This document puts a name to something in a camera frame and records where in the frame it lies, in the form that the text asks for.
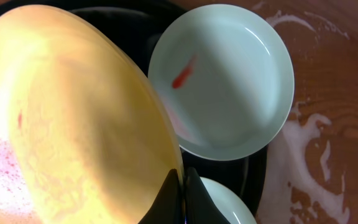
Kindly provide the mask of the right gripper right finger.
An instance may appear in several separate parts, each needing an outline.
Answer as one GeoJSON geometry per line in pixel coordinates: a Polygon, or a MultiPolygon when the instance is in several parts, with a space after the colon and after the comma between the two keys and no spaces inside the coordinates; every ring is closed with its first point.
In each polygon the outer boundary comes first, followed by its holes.
{"type": "Polygon", "coordinates": [[[229,224],[193,167],[189,167],[186,172],[185,213],[187,224],[229,224]]]}

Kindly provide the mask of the mint green plate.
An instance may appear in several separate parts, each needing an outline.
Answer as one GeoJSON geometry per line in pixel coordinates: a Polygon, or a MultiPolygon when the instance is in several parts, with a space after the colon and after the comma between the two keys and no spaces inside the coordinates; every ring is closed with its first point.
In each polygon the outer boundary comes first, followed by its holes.
{"type": "Polygon", "coordinates": [[[174,20],[152,53],[148,79],[185,151],[214,161],[249,156],[281,130],[295,78],[273,27],[230,4],[174,20]]]}
{"type": "Polygon", "coordinates": [[[230,224],[257,223],[245,203],[234,192],[214,180],[205,177],[201,180],[215,206],[230,224]]]}

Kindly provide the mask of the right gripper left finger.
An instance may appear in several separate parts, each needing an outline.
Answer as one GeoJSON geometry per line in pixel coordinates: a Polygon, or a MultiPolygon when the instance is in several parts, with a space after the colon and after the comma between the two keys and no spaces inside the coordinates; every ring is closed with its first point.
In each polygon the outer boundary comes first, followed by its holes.
{"type": "Polygon", "coordinates": [[[181,187],[176,169],[171,169],[151,208],[139,224],[180,224],[182,223],[181,187]]]}

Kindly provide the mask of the yellow plate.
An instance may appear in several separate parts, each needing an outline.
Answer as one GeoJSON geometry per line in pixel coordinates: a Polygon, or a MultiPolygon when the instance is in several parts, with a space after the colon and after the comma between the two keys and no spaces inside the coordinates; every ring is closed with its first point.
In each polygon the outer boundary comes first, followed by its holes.
{"type": "Polygon", "coordinates": [[[0,222],[138,223],[183,170],[139,67],[82,18],[0,16],[0,222]]]}

